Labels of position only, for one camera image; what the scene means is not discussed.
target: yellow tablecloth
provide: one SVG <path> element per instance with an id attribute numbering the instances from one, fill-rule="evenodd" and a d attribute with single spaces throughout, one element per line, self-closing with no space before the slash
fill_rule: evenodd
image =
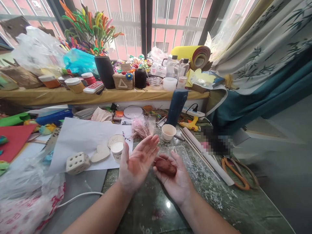
<path id="1" fill-rule="evenodd" d="M 101 95 L 78 93 L 75 94 L 65 88 L 49 89 L 46 87 L 25 89 L 19 88 L 12 91 L 0 90 L 0 98 L 5 98 L 15 104 L 22 106 L 35 106 L 47 104 L 99 104 L 105 102 L 125 102 L 139 100 L 171 100 L 172 92 L 165 90 L 153 90 L 151 87 L 146 87 L 145 90 L 104 90 Z M 199 93 L 192 90 L 188 93 L 188 99 L 207 98 L 209 92 Z"/>

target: green marble table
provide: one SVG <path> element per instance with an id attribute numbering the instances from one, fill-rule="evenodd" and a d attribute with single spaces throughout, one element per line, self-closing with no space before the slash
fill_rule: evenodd
<path id="1" fill-rule="evenodd" d="M 156 134 L 161 139 L 160 128 L 156 128 Z M 294 233 L 261 189 L 241 191 L 235 186 L 227 186 L 222 180 L 218 181 L 184 141 L 174 138 L 170 143 L 166 143 L 161 139 L 159 147 L 160 152 L 167 154 L 171 149 L 176 148 L 186 165 L 195 189 L 242 234 Z M 116 181 L 118 171 L 118 169 L 108 170 L 103 192 Z M 131 200 L 116 233 L 184 234 L 192 233 L 192 230 L 151 169 L 145 183 Z"/>

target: hand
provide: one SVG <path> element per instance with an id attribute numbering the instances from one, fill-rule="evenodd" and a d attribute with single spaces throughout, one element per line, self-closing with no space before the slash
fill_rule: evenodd
<path id="1" fill-rule="evenodd" d="M 183 203 L 189 201 L 195 189 L 181 157 L 173 150 L 171 151 L 171 155 L 172 158 L 165 154 L 160 154 L 159 157 L 169 161 L 172 165 L 176 166 L 175 177 L 167 176 L 165 173 L 158 171 L 157 167 L 155 166 L 153 167 L 153 170 L 157 178 L 163 183 L 170 197 L 179 207 L 181 207 Z"/>
<path id="2" fill-rule="evenodd" d="M 134 193 L 144 182 L 158 153 L 158 143 L 158 135 L 150 135 L 136 146 L 130 157 L 129 145 L 124 143 L 118 180 L 126 192 Z"/>

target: teal curtain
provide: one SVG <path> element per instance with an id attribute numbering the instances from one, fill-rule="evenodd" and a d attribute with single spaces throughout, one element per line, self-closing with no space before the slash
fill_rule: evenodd
<path id="1" fill-rule="evenodd" d="M 287 63 L 250 95 L 229 91 L 208 119 L 219 135 L 232 135 L 259 116 L 267 119 L 312 94 L 312 48 Z"/>

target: power strip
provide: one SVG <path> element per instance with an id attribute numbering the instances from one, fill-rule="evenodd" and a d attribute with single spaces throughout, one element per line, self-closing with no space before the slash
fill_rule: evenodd
<path id="1" fill-rule="evenodd" d="M 187 110 L 188 110 L 188 107 L 183 107 L 182 113 L 186 113 Z M 197 116 L 200 120 L 203 120 L 205 117 L 205 113 L 200 112 L 200 111 L 194 112 L 193 109 L 189 109 L 187 114 L 191 116 Z"/>

